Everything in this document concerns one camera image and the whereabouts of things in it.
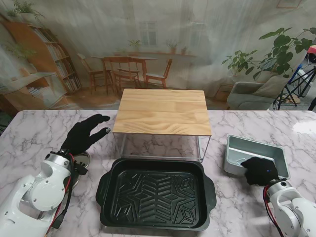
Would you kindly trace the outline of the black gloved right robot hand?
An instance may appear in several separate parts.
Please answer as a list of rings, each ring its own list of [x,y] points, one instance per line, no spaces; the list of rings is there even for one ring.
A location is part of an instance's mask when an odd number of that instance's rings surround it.
[[[241,163],[245,171],[245,177],[249,185],[266,186],[279,180],[275,164],[268,159],[252,157]]]

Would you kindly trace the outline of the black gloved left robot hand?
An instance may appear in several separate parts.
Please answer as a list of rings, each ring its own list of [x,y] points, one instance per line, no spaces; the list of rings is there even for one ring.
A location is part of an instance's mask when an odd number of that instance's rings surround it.
[[[67,138],[62,144],[60,150],[66,150],[73,156],[85,152],[111,131],[108,127],[106,127],[91,135],[91,131],[94,128],[109,120],[109,116],[95,114],[81,122],[77,122],[68,132]]]

